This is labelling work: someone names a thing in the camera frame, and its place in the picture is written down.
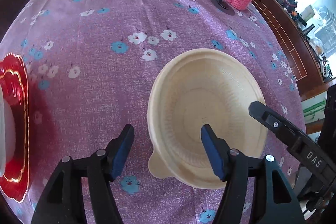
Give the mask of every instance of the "silver screw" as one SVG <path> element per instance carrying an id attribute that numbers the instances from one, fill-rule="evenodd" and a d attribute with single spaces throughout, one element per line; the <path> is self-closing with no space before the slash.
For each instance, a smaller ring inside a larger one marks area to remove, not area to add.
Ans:
<path id="1" fill-rule="evenodd" d="M 272 156 L 272 155 L 267 155 L 266 156 L 266 160 L 268 160 L 268 161 L 274 161 L 274 157 Z"/>
<path id="2" fill-rule="evenodd" d="M 69 156 L 64 156 L 62 158 L 62 162 L 68 162 L 70 160 L 70 157 Z"/>
<path id="3" fill-rule="evenodd" d="M 237 156 L 237 155 L 239 155 L 239 151 L 238 151 L 237 149 L 231 149 L 231 150 L 230 150 L 230 154 L 231 154 L 232 156 Z"/>
<path id="4" fill-rule="evenodd" d="M 105 152 L 104 149 L 99 149 L 99 150 L 96 152 L 97 156 L 104 156 L 105 153 L 106 153 L 106 152 Z"/>

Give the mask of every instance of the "white bowl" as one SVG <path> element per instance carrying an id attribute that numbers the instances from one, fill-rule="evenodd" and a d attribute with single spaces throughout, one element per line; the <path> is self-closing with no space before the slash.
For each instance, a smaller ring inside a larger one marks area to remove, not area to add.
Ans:
<path id="1" fill-rule="evenodd" d="M 157 76 L 148 102 L 154 147 L 149 171 L 195 188 L 223 188 L 202 145 L 201 127 L 208 123 L 231 148 L 260 157 L 267 129 L 249 116 L 253 101 L 265 104 L 252 74 L 230 55 L 196 49 L 175 57 Z"/>
<path id="2" fill-rule="evenodd" d="M 15 122 L 13 112 L 3 98 L 0 87 L 0 177 L 5 173 L 6 163 L 14 156 L 16 143 Z"/>

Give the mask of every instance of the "tablecloth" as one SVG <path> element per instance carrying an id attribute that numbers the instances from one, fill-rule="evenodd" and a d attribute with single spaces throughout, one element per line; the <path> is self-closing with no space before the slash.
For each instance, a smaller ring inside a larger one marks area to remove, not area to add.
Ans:
<path id="1" fill-rule="evenodd" d="M 305 128 L 295 77 L 252 4 L 230 16 L 210 0 L 30 0 L 0 44 L 0 57 L 21 54 L 29 74 L 31 184 L 23 203 L 7 199 L 18 218 L 30 223 L 64 155 L 89 156 L 130 123 L 135 141 L 111 184 L 124 223 L 211 223 L 223 189 L 157 179 L 147 168 L 152 84 L 165 64 L 194 48 L 235 57 L 255 77 L 266 104 Z M 298 162 L 270 132 L 266 154 L 286 176 L 297 170 Z M 94 223 L 83 185 L 87 220 Z M 242 223 L 248 223 L 252 192 L 249 183 Z"/>

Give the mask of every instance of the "red plate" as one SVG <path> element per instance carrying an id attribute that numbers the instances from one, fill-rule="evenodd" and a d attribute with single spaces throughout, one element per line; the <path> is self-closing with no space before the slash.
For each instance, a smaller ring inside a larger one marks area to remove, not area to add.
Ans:
<path id="1" fill-rule="evenodd" d="M 0 85 L 12 109 L 16 131 L 14 156 L 6 164 L 0 187 L 7 197 L 23 202 L 29 184 L 29 120 L 27 73 L 20 55 L 9 53 L 0 62 Z"/>

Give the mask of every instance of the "table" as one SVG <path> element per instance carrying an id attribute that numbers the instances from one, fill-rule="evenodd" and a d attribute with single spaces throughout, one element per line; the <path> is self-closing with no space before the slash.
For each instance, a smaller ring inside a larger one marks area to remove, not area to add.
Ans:
<path id="1" fill-rule="evenodd" d="M 124 223 L 210 223 L 223 189 L 202 190 L 154 178 L 147 102 L 163 66 L 194 48 L 215 48 L 255 77 L 266 104 L 305 128 L 295 77 L 276 37 L 251 4 L 226 15 L 210 0 L 30 0 L 0 44 L 0 57 L 21 54 L 30 84 L 30 189 L 23 203 L 7 199 L 31 221 L 47 180 L 64 155 L 89 156 L 134 126 L 135 141 L 121 177 L 111 184 Z M 290 176 L 298 161 L 274 134 L 272 154 Z M 88 223 L 94 223 L 84 181 Z M 248 223 L 249 183 L 243 223 Z"/>

